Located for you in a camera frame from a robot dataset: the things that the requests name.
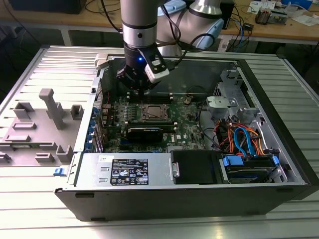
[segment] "sticker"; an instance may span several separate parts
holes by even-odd
[[[148,185],[149,166],[147,159],[113,159],[111,184]]]
[[[100,155],[99,156],[99,163],[111,163],[114,158],[114,155]]]

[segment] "motherboard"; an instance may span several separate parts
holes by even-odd
[[[186,95],[119,97],[103,106],[104,151],[205,149],[197,116],[197,103]]]

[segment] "gray plastic part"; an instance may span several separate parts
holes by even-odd
[[[15,129],[15,130],[36,129],[36,124],[33,123],[33,122],[14,123],[12,128]]]
[[[29,135],[8,135],[5,141],[10,142],[30,142],[31,138]]]
[[[52,142],[51,144],[40,144],[40,148],[42,150],[56,150],[58,146],[55,142]]]
[[[6,153],[0,152],[0,163],[9,163],[11,161],[11,158]]]
[[[58,112],[59,112],[60,116],[63,118],[64,115],[65,115],[65,111],[63,110],[61,103],[57,102],[55,104],[56,104],[56,107],[58,109]],[[50,111],[46,111],[46,113],[48,114],[49,119],[52,119]]]
[[[73,157],[73,149],[69,145],[66,152],[64,152],[62,146],[59,145],[58,149],[56,150],[56,156],[60,159],[61,162],[70,163]]]
[[[38,163],[49,163],[54,161],[54,157],[51,153],[36,153],[35,159]]]
[[[12,158],[10,166],[40,166],[34,159],[38,152],[50,152],[53,155],[55,160],[49,163],[50,166],[69,164],[61,162],[56,156],[57,145],[61,145],[63,149],[68,145],[74,148],[81,121],[73,120],[70,110],[66,110],[63,117],[65,128],[57,130],[53,120],[48,118],[46,109],[35,109],[34,112],[29,112],[29,116],[29,122],[35,123],[36,129],[15,130],[9,127],[0,144],[0,151]],[[15,118],[12,125],[15,123],[21,123],[20,119]],[[31,141],[10,143],[4,140],[8,135],[29,135]]]
[[[73,120],[81,120],[84,114],[84,110],[81,105],[72,105],[70,112]]]
[[[54,94],[54,91],[52,89],[44,88],[40,91],[39,98],[45,102],[46,107],[48,108],[48,111],[53,119],[53,122],[56,128],[58,130],[62,130],[64,129],[65,124],[62,120],[60,111],[58,107],[56,106],[56,103],[53,99],[53,94]]]
[[[29,102],[25,102],[25,103],[19,102],[15,106],[13,111],[20,120],[28,120],[30,119],[28,112],[33,112],[34,109],[32,108]]]

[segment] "wire bundle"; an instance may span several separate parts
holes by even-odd
[[[252,128],[249,128],[247,126],[245,126],[244,124],[241,123],[236,123],[236,122],[221,122],[219,121],[217,123],[216,128],[214,129],[214,132],[216,132],[218,130],[218,128],[222,125],[225,124],[225,126],[227,127],[227,135],[228,137],[225,138],[223,140],[223,142],[220,143],[220,145],[218,146],[219,149],[222,149],[222,146],[224,146],[224,144],[229,141],[229,146],[225,149],[225,151],[229,151],[229,153],[234,154],[236,152],[236,148],[235,148],[235,142],[234,142],[234,129],[237,128],[243,128],[246,131],[250,132],[252,134],[252,139],[244,139],[245,141],[247,140],[251,140],[251,142],[254,144],[255,146],[255,150],[257,152],[257,155],[265,155],[263,148],[262,148],[262,144],[261,144],[261,137],[259,136],[258,133],[256,133]],[[237,152],[236,155],[240,155],[240,156],[244,156],[244,154],[242,152]]]
[[[244,38],[244,24],[245,24],[245,20],[243,19],[243,17],[241,17],[240,15],[239,15],[239,11],[238,11],[238,8],[235,6],[235,9],[236,9],[236,11],[237,11],[237,14],[235,14],[235,13],[232,13],[232,18],[230,18],[232,21],[234,21],[237,25],[236,25],[236,27],[237,27],[237,29],[239,30],[239,32],[238,32],[238,34],[237,34],[237,36],[236,36],[236,38],[234,39],[234,41],[233,41],[233,43],[229,46],[229,48],[226,50],[226,52],[229,52],[231,49],[233,49],[233,50],[235,50],[236,48],[236,50],[235,50],[235,52],[238,52],[239,51],[239,49],[240,48],[242,48],[243,46],[248,46],[248,44],[249,44],[249,40],[250,40],[250,36],[251,36],[251,34],[252,34],[252,32],[251,31],[248,31],[248,37],[244,40],[243,38]],[[236,43],[236,41],[237,41],[237,39],[238,39],[238,37],[239,36],[241,36],[240,37],[240,40],[239,40],[239,43],[238,44],[235,44]]]

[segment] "red cable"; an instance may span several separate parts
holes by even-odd
[[[108,104],[110,101],[110,92],[108,92],[108,101],[106,102],[106,104]]]

